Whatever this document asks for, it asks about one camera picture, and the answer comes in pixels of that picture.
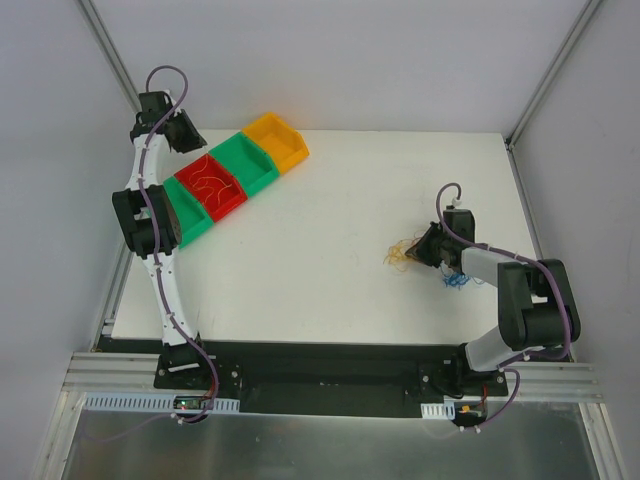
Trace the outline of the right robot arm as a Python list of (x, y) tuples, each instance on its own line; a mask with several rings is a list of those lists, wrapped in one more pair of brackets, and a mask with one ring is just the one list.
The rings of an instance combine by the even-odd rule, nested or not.
[(450, 369), (452, 387), (473, 394), (486, 373), (527, 358), (563, 360), (581, 332), (564, 264), (533, 260), (475, 242), (471, 211), (447, 207), (406, 256), (448, 267), (497, 290), (497, 326), (461, 346), (463, 362)]

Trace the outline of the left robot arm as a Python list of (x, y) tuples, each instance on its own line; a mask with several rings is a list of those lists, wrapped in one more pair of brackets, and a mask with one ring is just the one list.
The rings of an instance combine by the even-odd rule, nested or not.
[(162, 333), (159, 369), (199, 389), (209, 382), (212, 367), (204, 359), (195, 318), (181, 299), (177, 256), (182, 231), (159, 171), (170, 154), (192, 151), (204, 139), (168, 91), (143, 92), (139, 101), (130, 132), (131, 176), (124, 189), (112, 194), (112, 205), (127, 248), (152, 284)]

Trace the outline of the red plastic bin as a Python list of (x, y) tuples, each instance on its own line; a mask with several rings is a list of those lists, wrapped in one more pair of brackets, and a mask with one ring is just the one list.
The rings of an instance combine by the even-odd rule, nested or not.
[(174, 177), (198, 200), (214, 223), (248, 200), (236, 178), (210, 154), (180, 169)]

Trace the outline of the green plastic bin upper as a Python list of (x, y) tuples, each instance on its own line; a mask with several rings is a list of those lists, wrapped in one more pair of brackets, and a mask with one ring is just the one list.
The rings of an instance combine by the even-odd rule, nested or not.
[(236, 178), (248, 197), (261, 192), (280, 175), (270, 155), (242, 132), (216, 145), (209, 154)]

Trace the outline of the green plastic bin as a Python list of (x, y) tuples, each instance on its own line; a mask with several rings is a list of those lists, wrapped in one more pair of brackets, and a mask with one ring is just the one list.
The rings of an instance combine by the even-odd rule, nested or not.
[(261, 192), (280, 175), (270, 155), (242, 132), (216, 145), (209, 154), (236, 178), (248, 197)]
[(173, 176), (163, 183), (165, 191), (178, 217), (182, 240), (179, 247), (186, 248), (214, 225), (204, 207)]

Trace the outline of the green plastic bin lower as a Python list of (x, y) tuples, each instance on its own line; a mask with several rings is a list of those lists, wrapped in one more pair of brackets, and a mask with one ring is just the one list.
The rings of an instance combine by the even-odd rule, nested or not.
[(214, 225), (204, 207), (173, 176), (163, 183), (165, 191), (178, 217), (182, 240), (179, 247), (186, 248)]

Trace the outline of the orange plastic bin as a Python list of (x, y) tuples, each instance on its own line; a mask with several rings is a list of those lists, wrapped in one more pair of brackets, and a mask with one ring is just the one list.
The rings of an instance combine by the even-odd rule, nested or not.
[(243, 127), (242, 133), (270, 156), (280, 174), (286, 174), (310, 155), (302, 135), (272, 112)]

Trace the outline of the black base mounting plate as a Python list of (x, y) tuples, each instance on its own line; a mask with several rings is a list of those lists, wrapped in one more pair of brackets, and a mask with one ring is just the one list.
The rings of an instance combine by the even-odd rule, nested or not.
[(459, 346), (208, 341), (204, 360), (166, 347), (154, 386), (213, 390), (243, 413), (417, 418), (446, 397), (504, 398), (504, 374), (476, 373)]

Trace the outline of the left aluminium frame post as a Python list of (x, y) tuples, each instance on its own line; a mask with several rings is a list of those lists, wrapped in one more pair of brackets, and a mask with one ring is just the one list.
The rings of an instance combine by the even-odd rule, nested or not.
[(131, 110), (137, 113), (140, 110), (140, 102), (136, 85), (95, 3), (91, 0), (76, 0), (75, 4), (89, 27), (127, 103)]

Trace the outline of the aluminium frame post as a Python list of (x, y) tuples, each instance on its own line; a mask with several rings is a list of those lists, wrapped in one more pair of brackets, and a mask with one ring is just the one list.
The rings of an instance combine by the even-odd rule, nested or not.
[(76, 0), (75, 4), (89, 27), (127, 103), (131, 110), (137, 113), (140, 110), (140, 102), (136, 85), (95, 3), (91, 0)]
[(505, 137), (505, 146), (508, 152), (514, 149), (524, 134), (527, 126), (550, 93), (554, 82), (562, 72), (565, 64), (577, 48), (578, 43), (604, 5), (604, 0), (588, 0), (584, 2), (567, 34), (560, 43), (559, 48), (537, 83), (513, 129)]

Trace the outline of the right aluminium frame post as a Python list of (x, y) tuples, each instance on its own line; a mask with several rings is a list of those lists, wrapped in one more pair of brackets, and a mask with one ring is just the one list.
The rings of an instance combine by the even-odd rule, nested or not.
[(578, 43), (604, 5), (604, 0), (588, 0), (584, 2), (567, 34), (560, 43), (559, 48), (537, 83), (513, 129), (505, 137), (505, 146), (508, 152), (514, 149), (524, 134), (527, 126), (550, 93), (554, 82), (562, 72), (565, 64), (577, 48)]

